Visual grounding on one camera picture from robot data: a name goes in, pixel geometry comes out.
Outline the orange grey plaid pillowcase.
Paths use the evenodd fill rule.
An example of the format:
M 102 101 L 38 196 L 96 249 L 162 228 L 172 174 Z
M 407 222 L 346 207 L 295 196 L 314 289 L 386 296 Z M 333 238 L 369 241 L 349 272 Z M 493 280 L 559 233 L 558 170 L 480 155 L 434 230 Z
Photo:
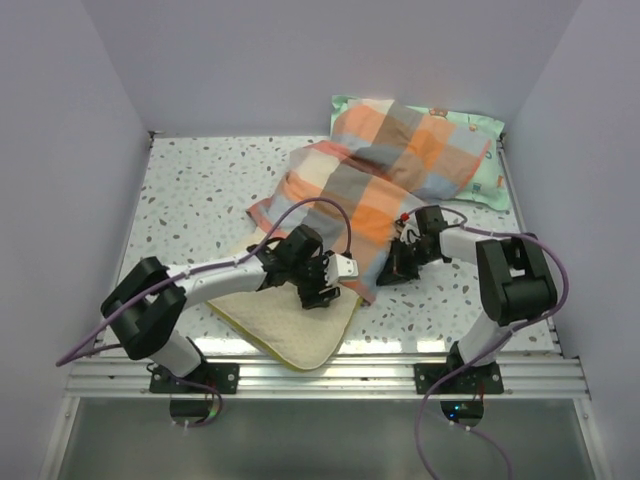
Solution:
M 264 231 L 275 221 L 281 223 L 281 234 L 305 224 L 322 236 L 326 248 L 337 253 L 350 251 L 358 263 L 359 277 L 347 286 L 373 302 L 395 220 L 435 201 L 421 200 L 383 178 L 329 137 L 291 151 L 274 193 L 251 206 L 248 213 Z

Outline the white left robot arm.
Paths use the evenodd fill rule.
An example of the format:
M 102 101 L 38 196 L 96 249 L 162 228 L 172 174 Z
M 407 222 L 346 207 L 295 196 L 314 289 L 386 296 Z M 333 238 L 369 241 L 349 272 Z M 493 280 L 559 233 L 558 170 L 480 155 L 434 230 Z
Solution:
M 185 392 L 201 390 L 206 360 L 175 325 L 183 311 L 229 294 L 259 292 L 290 283 L 301 306 L 325 308 L 340 296 L 338 283 L 358 276 L 351 253 L 325 251 L 321 236 L 306 225 L 286 238 L 263 240 L 212 264 L 188 269 L 141 260 L 101 305 L 101 313 L 131 360 L 150 359 Z

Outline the cream pillow yellow trim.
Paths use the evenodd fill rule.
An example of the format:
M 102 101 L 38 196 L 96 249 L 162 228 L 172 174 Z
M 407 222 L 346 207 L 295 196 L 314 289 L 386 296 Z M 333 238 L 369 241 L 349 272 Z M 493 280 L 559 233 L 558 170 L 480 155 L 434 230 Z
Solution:
M 339 349 L 361 297 L 343 289 L 327 308 L 305 310 L 290 285 L 236 293 L 208 302 L 233 330 L 274 360 L 296 371 L 322 367 Z

